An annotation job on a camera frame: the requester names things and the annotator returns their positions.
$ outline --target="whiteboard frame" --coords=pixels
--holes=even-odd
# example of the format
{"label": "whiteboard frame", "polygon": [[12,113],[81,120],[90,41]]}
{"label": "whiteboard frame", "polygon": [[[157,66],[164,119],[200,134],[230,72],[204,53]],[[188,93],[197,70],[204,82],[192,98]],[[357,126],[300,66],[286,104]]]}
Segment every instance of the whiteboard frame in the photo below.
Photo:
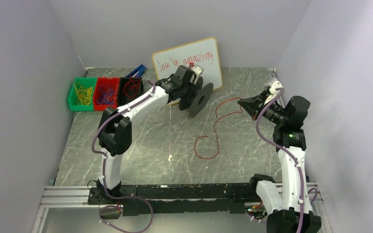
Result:
{"label": "whiteboard frame", "polygon": [[198,43],[198,42],[201,42],[201,41],[204,41],[204,40],[208,40],[208,39],[214,39],[215,40],[215,47],[217,48],[218,62],[219,62],[220,75],[221,75],[221,86],[218,87],[218,88],[214,88],[214,90],[218,90],[218,89],[222,88],[224,86],[224,80],[223,80],[223,77],[222,77],[222,70],[221,70],[220,51],[218,49],[218,40],[213,36],[212,37],[207,37],[207,38],[204,38],[204,39],[201,39],[201,40],[192,41],[192,42],[189,42],[189,43],[186,43],[186,44],[183,44],[183,45],[178,45],[178,46],[175,46],[175,47],[172,47],[172,48],[169,48],[169,49],[164,49],[164,50],[161,50],[161,51],[158,51],[158,52],[154,52],[151,56],[151,59],[152,59],[153,67],[155,68],[156,78],[159,80],[158,70],[156,69],[155,62],[153,61],[153,57],[155,56],[155,54],[160,53],[160,52],[165,52],[165,51],[168,51],[168,50],[173,50],[173,49],[176,49],[176,48],[179,48],[179,47],[195,44],[195,43]]}

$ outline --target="gray marble surface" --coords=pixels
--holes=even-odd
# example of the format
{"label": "gray marble surface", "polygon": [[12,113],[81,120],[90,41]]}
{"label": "gray marble surface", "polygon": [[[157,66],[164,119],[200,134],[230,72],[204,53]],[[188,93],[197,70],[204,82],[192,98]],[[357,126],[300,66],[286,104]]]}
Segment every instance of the gray marble surface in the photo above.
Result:
{"label": "gray marble surface", "polygon": [[[129,71],[130,68],[96,68],[90,69],[87,77],[119,77]],[[122,160],[122,183],[237,183],[248,182],[255,173],[282,181],[274,147],[259,138],[255,122],[245,111],[218,122],[218,156],[204,160],[194,154],[195,140],[202,135],[208,138],[200,139],[198,153],[211,157],[217,151],[213,124],[218,104],[233,97],[258,95],[269,80],[267,69],[261,68],[223,68],[222,76],[223,87],[214,90],[207,106],[195,118],[189,118],[186,111],[179,111],[177,105],[162,106],[143,124],[133,127],[133,143]],[[153,69],[147,69],[143,75],[144,81],[148,79],[156,80]],[[233,100],[223,104],[218,113],[222,116],[238,110],[239,105]],[[75,114],[55,185],[86,185],[89,180],[98,178],[101,157],[92,153],[90,146],[101,115],[102,112]],[[266,137],[272,138],[272,123],[264,119],[260,129]]]}

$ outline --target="yellow wire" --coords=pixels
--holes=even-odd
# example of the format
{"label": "yellow wire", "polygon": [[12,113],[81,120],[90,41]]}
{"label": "yellow wire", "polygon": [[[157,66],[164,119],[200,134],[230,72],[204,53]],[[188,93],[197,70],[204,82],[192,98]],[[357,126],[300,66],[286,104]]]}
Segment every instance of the yellow wire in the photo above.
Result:
{"label": "yellow wire", "polygon": [[82,86],[82,84],[80,84],[79,82],[75,82],[74,87],[75,87],[76,96],[78,97],[76,104],[77,105],[90,105],[92,87],[84,88],[84,86]]}

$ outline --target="metal frame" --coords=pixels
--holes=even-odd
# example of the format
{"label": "metal frame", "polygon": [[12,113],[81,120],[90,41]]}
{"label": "metal frame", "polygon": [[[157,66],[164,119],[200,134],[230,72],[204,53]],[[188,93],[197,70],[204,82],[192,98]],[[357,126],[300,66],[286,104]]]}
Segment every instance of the metal frame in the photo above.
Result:
{"label": "metal frame", "polygon": [[[307,183],[307,189],[319,188],[317,183]],[[282,183],[276,184],[277,190],[282,194]],[[42,195],[42,200],[39,205],[38,214],[35,219],[32,233],[42,233],[45,225],[45,220],[49,209],[51,208],[102,208],[105,205],[88,205],[89,189],[86,186],[47,186]],[[259,203],[247,202],[245,206],[253,206]],[[321,216],[322,226],[320,232],[332,233],[326,211],[323,205],[321,193],[318,192],[317,198],[313,204],[314,214]]]}

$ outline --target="white wall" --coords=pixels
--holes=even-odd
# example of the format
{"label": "white wall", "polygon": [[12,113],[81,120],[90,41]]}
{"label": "white wall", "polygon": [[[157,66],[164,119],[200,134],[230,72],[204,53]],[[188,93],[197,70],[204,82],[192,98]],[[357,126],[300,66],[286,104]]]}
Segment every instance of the white wall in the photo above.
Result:
{"label": "white wall", "polygon": [[278,78],[311,101],[307,168],[334,232],[373,232],[373,0],[313,0]]}
{"label": "white wall", "polygon": [[224,67],[276,67],[311,0],[50,0],[86,67],[152,66],[214,36]]}
{"label": "white wall", "polygon": [[48,0],[0,0],[0,233],[31,232],[84,68]]}

